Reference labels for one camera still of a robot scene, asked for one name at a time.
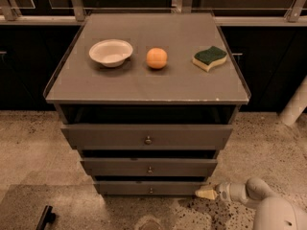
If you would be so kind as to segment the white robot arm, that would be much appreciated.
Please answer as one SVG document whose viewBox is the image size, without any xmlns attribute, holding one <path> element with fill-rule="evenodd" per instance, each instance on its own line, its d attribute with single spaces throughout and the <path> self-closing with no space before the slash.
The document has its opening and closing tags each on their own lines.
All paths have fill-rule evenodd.
<svg viewBox="0 0 307 230">
<path fill-rule="evenodd" d="M 240 202 L 255 210 L 252 230 L 307 230 L 307 212 L 277 194 L 264 180 L 250 178 L 246 183 L 221 182 L 195 191 L 200 198 Z"/>
</svg>

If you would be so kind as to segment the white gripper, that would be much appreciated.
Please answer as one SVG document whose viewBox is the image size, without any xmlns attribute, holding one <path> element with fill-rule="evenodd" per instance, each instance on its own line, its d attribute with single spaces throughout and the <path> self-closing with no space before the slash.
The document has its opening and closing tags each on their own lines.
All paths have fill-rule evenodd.
<svg viewBox="0 0 307 230">
<path fill-rule="evenodd" d="M 215 200 L 218 195 L 221 200 L 226 202 L 235 201 L 246 203 L 248 201 L 246 185 L 242 183 L 222 182 L 219 185 L 202 185 L 201 188 L 196 191 L 197 197 L 209 200 Z"/>
</svg>

